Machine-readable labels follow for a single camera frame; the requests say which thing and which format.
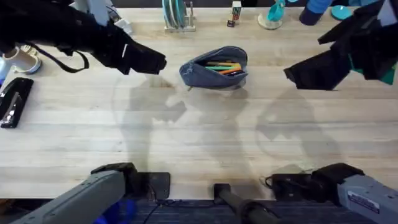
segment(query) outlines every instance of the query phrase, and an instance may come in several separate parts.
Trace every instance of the wooden table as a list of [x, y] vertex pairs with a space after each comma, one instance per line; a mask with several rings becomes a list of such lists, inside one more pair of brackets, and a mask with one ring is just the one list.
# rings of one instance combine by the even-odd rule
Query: wooden table
[[[166, 34], [161, 9], [122, 9], [133, 38], [167, 56], [159, 76], [122, 75], [90, 57], [69, 74], [45, 57], [17, 129], [0, 130], [0, 198], [53, 198], [103, 164], [133, 162], [138, 170], [172, 174], [171, 198], [211, 198], [229, 182], [248, 198], [270, 198], [259, 183], [286, 168], [345, 162], [398, 188], [398, 89], [350, 74], [336, 91], [296, 90], [283, 69], [328, 48], [317, 38], [338, 22], [316, 26], [286, 9], [284, 25], [261, 28], [264, 9], [195, 9], [197, 31]], [[225, 45], [249, 55], [238, 90], [183, 84], [186, 61]], [[82, 65], [51, 49], [69, 65]], [[15, 74], [10, 74], [11, 81]]]

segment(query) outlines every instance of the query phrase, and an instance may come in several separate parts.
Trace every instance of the denim pencil case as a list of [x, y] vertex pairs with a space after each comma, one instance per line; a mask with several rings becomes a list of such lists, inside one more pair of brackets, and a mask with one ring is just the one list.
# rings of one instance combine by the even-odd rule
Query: denim pencil case
[[[225, 62], [230, 60], [240, 63], [243, 73], [235, 76], [226, 76], [214, 70], [207, 69], [201, 62], [217, 61]], [[180, 68], [180, 74], [184, 83], [188, 86], [204, 88], [225, 88], [239, 84], [247, 75], [246, 65], [248, 55], [240, 47], [227, 46], [196, 57]]]

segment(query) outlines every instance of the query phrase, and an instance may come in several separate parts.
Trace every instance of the small bottle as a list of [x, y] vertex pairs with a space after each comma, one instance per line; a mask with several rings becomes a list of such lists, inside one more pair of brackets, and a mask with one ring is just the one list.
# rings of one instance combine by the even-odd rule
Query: small bottle
[[300, 15], [300, 22], [307, 26], [315, 25], [333, 0], [309, 0]]

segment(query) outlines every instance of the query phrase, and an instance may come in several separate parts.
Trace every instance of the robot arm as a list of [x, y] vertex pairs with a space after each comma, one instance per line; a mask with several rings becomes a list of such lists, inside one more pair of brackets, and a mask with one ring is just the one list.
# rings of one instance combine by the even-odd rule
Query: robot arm
[[398, 191], [347, 164], [333, 164], [312, 174], [274, 174], [270, 179], [280, 201], [330, 201], [379, 224], [393, 224], [398, 218]]
[[367, 80], [384, 80], [398, 59], [398, 0], [361, 7], [318, 39], [330, 50], [284, 70], [298, 89], [332, 90], [351, 69]]
[[166, 199], [170, 174], [138, 172], [132, 163], [101, 166], [81, 184], [11, 224], [94, 223], [122, 197], [146, 198], [156, 186], [162, 192], [157, 197]]
[[[77, 8], [84, 10], [83, 1], [78, 2]], [[104, 66], [117, 68], [125, 75], [130, 68], [159, 74], [166, 65], [163, 54], [138, 44], [114, 25], [103, 0], [96, 0], [91, 9], [95, 15], [76, 10], [62, 0], [0, 0], [0, 52], [10, 52], [16, 44], [35, 48], [35, 43], [44, 44], [68, 56], [88, 52]]]

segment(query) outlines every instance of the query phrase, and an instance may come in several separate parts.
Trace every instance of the plate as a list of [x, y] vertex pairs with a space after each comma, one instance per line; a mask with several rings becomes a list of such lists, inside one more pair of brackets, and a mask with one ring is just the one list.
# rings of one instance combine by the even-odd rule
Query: plate
[[170, 18], [171, 18], [171, 22], [172, 22], [172, 26], [174, 27], [174, 28], [178, 28], [178, 23], [177, 23], [177, 21], [175, 20], [175, 7], [173, 7], [173, 6], [175, 6], [175, 4], [173, 4], [175, 2], [175, 0], [169, 0], [169, 9], [170, 9]]
[[170, 4], [169, 1], [171, 0], [162, 0], [162, 9], [163, 9], [163, 15], [164, 15], [164, 19], [167, 23], [167, 26], [172, 26], [174, 27], [175, 25], [173, 25], [171, 17], [170, 17]]
[[185, 16], [187, 15], [187, 8], [185, 7], [185, 3], [182, 0], [175, 0], [175, 8], [177, 18], [177, 22], [180, 27], [185, 27]]

